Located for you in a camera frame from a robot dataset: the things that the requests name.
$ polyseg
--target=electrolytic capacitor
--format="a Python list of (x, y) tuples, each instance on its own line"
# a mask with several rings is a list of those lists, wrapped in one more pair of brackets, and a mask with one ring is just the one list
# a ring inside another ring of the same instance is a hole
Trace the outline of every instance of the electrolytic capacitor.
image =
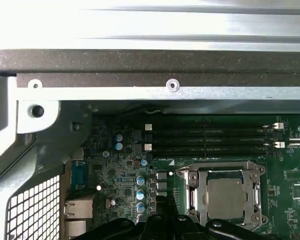
[(117, 204), (117, 202), (118, 202), (118, 198), (117, 198), (117, 197), (113, 197), (113, 198), (111, 199), (110, 204), (111, 204), (111, 206), (115, 206), (115, 205)]
[(143, 202), (139, 202), (137, 205), (136, 205), (136, 212), (138, 214), (142, 214), (144, 211), (146, 210), (146, 206)]
[(140, 220), (140, 217), (142, 216), (143, 214), (139, 214), (138, 216), (136, 216), (136, 223), (138, 223), (139, 222), (139, 220)]
[(138, 190), (135, 195), (136, 199), (141, 201), (145, 197), (145, 192), (143, 190)]
[(140, 161), (140, 164), (141, 164), (141, 166), (147, 166), (148, 161), (145, 160), (145, 159), (142, 159), (142, 160)]
[(136, 184), (138, 184), (139, 186), (145, 185), (145, 182), (146, 182), (146, 180), (143, 176), (138, 176), (136, 178)]
[(96, 189), (98, 191), (104, 189), (106, 187), (105, 183), (104, 182), (100, 182), (97, 186), (96, 186)]

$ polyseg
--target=blue capacitor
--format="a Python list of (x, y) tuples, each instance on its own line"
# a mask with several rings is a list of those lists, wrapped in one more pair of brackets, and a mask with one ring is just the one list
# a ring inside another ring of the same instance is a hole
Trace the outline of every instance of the blue capacitor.
[(115, 149), (118, 150), (118, 151), (120, 151), (120, 150), (122, 150), (122, 149), (124, 148), (124, 146), (123, 146), (122, 143), (120, 143), (120, 142), (118, 142), (114, 147), (115, 147)]
[(143, 202), (139, 202), (137, 205), (136, 205), (136, 212), (138, 214), (142, 214), (144, 211), (146, 210), (146, 206)]
[(136, 197), (136, 199), (138, 199), (139, 201), (141, 201), (142, 199), (145, 198), (145, 192), (143, 190), (138, 190), (136, 192), (135, 197)]
[(139, 186), (143, 186), (145, 185), (145, 178), (143, 176), (138, 176), (136, 178), (136, 184), (138, 184)]
[(141, 166), (147, 166), (148, 162), (147, 162), (147, 160), (142, 159), (142, 160), (140, 161), (140, 164), (141, 164)]
[(140, 220), (140, 217), (142, 216), (143, 214), (139, 214), (138, 216), (136, 216), (136, 223), (138, 223), (139, 222), (139, 220)]

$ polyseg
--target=screw hole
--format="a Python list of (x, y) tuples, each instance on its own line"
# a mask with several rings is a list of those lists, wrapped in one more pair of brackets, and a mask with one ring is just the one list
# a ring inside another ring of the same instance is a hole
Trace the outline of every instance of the screw hole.
[(32, 107), (31, 110), (31, 114), (35, 117), (35, 118), (41, 118), (45, 113), (45, 110), (42, 106), (40, 105), (35, 105)]
[(82, 123), (81, 122), (77, 122), (77, 121), (72, 122), (72, 130), (73, 131), (81, 131), (81, 129), (82, 129)]

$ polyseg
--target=metal frame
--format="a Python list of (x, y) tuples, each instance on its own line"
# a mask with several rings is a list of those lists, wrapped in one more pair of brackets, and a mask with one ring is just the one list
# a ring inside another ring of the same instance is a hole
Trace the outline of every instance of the metal frame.
[[(219, 168), (230, 168), (231, 170), (219, 170)], [(250, 161), (244, 162), (201, 162), (192, 163), (179, 168), (177, 175), (185, 179), (185, 195), (187, 213), (192, 211), (191, 198), (195, 212), (199, 212), (200, 223), (205, 225), (208, 222), (208, 172), (238, 172), (243, 177), (243, 190), (247, 194), (244, 203), (244, 221), (242, 227), (248, 230), (255, 230), (268, 222), (268, 218), (262, 215), (260, 196), (260, 176), (266, 172), (265, 167)]]
[(4, 2), (14, 21), (0, 23), (1, 49), (300, 52), (300, 0)]

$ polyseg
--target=metal bracket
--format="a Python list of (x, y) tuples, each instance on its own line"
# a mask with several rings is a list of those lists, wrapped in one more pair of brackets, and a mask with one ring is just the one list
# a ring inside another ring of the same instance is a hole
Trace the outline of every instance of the metal bracket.
[(49, 128), (57, 120), (59, 101), (19, 101), (17, 133), (35, 133)]

